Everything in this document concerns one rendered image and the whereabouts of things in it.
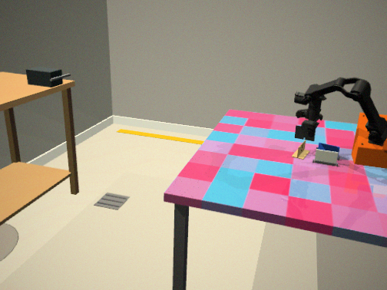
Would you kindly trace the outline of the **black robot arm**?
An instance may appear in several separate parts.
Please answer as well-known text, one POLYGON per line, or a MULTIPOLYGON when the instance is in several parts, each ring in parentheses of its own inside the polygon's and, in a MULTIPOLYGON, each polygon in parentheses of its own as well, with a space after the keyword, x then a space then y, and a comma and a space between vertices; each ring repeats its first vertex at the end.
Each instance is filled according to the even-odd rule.
POLYGON ((298 91, 295 93, 294 102, 305 106, 309 104, 310 108, 320 109, 322 101, 326 99, 324 94, 334 91, 340 91, 344 96, 359 102, 368 120, 365 125, 369 132, 368 142, 382 146, 387 139, 387 120, 379 116, 372 98, 370 98, 372 89, 368 81, 358 77, 348 79, 339 77, 325 84, 311 84, 306 93, 298 91), (345 84, 354 84, 350 92, 343 88, 345 84))

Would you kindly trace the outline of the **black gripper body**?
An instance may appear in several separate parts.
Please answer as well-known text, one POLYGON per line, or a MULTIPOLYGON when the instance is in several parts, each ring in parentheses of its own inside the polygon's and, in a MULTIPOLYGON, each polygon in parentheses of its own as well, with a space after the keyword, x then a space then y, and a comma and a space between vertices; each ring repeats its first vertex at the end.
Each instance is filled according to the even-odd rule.
POLYGON ((313 109, 309 107, 307 111, 308 111, 308 119, 304 120, 301 123, 301 127, 315 129, 317 121, 319 119, 322 120, 323 118, 322 114, 319 114, 321 109, 313 109))

